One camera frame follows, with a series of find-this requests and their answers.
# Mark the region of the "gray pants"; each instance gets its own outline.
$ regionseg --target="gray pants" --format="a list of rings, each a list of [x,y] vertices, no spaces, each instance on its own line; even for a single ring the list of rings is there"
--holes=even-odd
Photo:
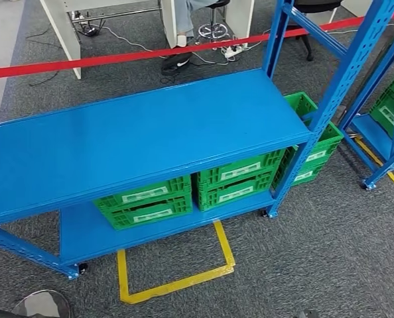
[[[186,36],[194,36],[191,12],[212,5],[216,2],[217,0],[175,0],[176,32],[185,33]]]

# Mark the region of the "red barrier tape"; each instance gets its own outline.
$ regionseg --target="red barrier tape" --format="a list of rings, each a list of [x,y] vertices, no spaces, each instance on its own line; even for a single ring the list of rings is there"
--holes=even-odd
[[[357,27],[362,23],[364,17],[345,19],[341,21],[336,21],[333,23],[327,23],[321,25],[323,30],[336,30],[338,28],[347,28],[347,27]],[[308,34],[308,32],[303,28],[299,28],[296,30],[290,30],[286,32],[286,37],[299,36],[303,34]],[[163,50],[154,50],[151,52],[140,51],[132,53],[124,53],[124,54],[114,54],[114,55],[106,55],[106,56],[97,56],[94,58],[82,58],[80,60],[71,60],[71,61],[58,61],[58,62],[44,62],[44,63],[35,63],[35,64],[25,64],[18,66],[9,66],[6,68],[0,68],[0,78],[7,78],[10,76],[21,76],[28,74],[36,74],[43,72],[52,72],[59,70],[68,70],[72,68],[87,68],[90,66],[98,66],[104,64],[114,64],[114,63],[123,63],[136,60],[145,60],[147,58],[157,58],[159,56],[167,56],[171,54],[180,54],[188,52],[198,52],[203,50],[208,50],[211,48],[219,48],[222,46],[232,46],[244,43],[256,43],[266,41],[269,38],[269,34],[263,35],[255,35],[249,38],[240,38],[238,40],[226,40],[215,43],[206,43],[200,45],[188,46],[185,48],[175,48],[170,49],[166,48]]]

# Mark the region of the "yellow floor tape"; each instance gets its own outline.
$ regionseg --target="yellow floor tape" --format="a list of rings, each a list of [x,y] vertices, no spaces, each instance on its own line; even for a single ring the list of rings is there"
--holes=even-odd
[[[139,293],[134,293],[129,295],[128,287],[128,270],[126,266],[126,253],[125,250],[119,250],[117,252],[117,269],[119,272],[119,284],[120,286],[120,300],[126,303],[140,303],[141,301],[148,300],[152,297],[166,295],[167,293],[175,292],[177,290],[182,290],[184,288],[197,285],[208,280],[230,274],[234,271],[236,264],[227,236],[220,221],[213,222],[216,234],[221,243],[221,248],[225,257],[226,265],[209,270],[197,275],[190,276],[175,282],[168,283],[162,286],[151,288],[149,290],[140,291]]]
[[[369,154],[371,158],[373,158],[373,161],[375,161],[376,163],[377,163],[378,165],[379,166],[382,166],[382,162],[379,159],[377,156],[376,156],[375,154],[373,154],[373,152],[372,152],[370,148],[368,148],[366,144],[363,143],[362,140],[361,140],[361,137],[360,136],[357,136],[354,139],[354,141],[358,144],[361,148],[364,149],[364,151],[365,151],[366,153]],[[391,181],[394,182],[394,173],[393,172],[388,172],[387,175],[391,179]]]

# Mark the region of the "black shoe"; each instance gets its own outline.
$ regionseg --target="black shoe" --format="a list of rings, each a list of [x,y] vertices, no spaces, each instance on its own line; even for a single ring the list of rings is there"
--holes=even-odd
[[[193,53],[188,52],[169,56],[161,64],[161,73],[164,76],[175,75],[188,67],[192,55]]]

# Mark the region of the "power strip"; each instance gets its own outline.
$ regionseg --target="power strip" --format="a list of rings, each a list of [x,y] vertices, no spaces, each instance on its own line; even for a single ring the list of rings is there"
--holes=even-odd
[[[226,59],[230,59],[230,58],[232,58],[233,56],[240,54],[241,52],[243,52],[243,47],[241,47],[240,45],[237,45],[237,46],[234,46],[234,47],[228,46],[223,53]]]

